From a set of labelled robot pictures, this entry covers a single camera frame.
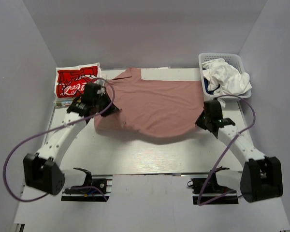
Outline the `navy blue t shirt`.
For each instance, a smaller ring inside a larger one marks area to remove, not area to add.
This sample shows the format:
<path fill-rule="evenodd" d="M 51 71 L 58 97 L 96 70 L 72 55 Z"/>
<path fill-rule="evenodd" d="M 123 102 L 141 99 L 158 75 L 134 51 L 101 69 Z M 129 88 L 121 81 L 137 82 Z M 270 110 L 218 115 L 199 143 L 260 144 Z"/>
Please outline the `navy blue t shirt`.
<path fill-rule="evenodd" d="M 213 90 L 210 89 L 209 82 L 207 81 L 207 79 L 204 79 L 204 86 L 205 86 L 206 92 L 211 95 L 213 95 L 215 90 L 217 90 L 220 87 L 220 85 L 218 85 L 215 89 Z"/>

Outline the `pink t shirt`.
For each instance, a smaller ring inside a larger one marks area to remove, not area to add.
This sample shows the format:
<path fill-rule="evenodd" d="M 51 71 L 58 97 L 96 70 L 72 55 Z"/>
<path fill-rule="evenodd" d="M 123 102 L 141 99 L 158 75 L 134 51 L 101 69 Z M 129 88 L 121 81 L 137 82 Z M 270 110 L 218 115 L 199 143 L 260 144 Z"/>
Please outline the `pink t shirt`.
<path fill-rule="evenodd" d="M 145 80 L 139 68 L 128 68 L 109 80 L 107 93 L 119 112 L 94 119 L 95 131 L 135 132 L 154 139 L 179 138 L 199 128 L 203 111 L 201 81 Z"/>

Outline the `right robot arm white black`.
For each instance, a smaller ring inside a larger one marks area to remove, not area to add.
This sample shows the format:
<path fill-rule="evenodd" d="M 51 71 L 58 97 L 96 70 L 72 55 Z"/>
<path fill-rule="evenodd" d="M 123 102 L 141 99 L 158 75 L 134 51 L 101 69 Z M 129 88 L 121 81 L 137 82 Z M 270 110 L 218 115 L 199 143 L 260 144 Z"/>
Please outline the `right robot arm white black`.
<path fill-rule="evenodd" d="M 218 99 L 204 102 L 203 111 L 195 124 L 212 133 L 226 145 L 200 190 L 197 200 L 199 206 L 203 205 L 201 198 L 207 184 L 215 193 L 221 192 L 225 187 L 235 190 L 248 203 L 278 198 L 283 195 L 280 160 L 259 151 L 242 136 L 245 130 L 238 130 L 234 121 L 230 118 L 223 118 Z M 218 168 L 228 151 L 231 151 L 242 165 L 241 172 Z"/>

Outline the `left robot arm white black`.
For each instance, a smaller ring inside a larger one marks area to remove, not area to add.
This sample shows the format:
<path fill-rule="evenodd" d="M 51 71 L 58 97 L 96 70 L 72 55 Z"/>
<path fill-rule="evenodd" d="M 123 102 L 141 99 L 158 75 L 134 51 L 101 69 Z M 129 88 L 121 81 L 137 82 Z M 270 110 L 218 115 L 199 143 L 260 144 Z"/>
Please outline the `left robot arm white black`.
<path fill-rule="evenodd" d="M 61 170 L 60 165 L 77 135 L 96 116 L 107 117 L 119 112 L 115 95 L 109 95 L 108 82 L 87 83 L 83 94 L 76 97 L 66 110 L 61 126 L 34 154 L 23 159 L 27 186 L 51 195 L 63 189 L 78 189 L 87 193 L 92 189 L 90 171 L 82 168 Z"/>

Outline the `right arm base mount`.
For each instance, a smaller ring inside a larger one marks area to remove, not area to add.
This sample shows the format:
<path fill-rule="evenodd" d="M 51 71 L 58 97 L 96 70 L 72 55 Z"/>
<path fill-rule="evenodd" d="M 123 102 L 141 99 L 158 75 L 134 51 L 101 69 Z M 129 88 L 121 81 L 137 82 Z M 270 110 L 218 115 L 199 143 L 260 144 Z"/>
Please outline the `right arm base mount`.
<path fill-rule="evenodd" d="M 192 191 L 193 204 L 198 204 L 198 198 L 202 187 L 207 179 L 208 174 L 192 174 L 189 176 L 187 182 L 187 188 Z M 200 204 L 203 204 L 212 198 L 218 197 L 221 194 L 225 194 L 223 197 L 216 199 L 207 205 L 231 205 L 239 204 L 239 196 L 235 190 L 231 190 L 228 187 L 221 186 L 217 183 L 216 175 L 213 174 L 211 179 L 206 184 L 203 193 L 201 195 Z"/>

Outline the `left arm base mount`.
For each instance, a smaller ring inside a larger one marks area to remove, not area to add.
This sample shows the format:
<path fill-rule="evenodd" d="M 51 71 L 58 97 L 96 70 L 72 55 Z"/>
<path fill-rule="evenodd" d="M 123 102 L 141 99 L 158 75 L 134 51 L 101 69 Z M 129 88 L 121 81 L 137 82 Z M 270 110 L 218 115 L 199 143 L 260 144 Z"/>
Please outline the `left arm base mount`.
<path fill-rule="evenodd" d="M 111 175 L 93 175 L 82 168 L 65 170 L 63 173 L 63 202 L 106 202 L 109 199 L 113 185 Z"/>

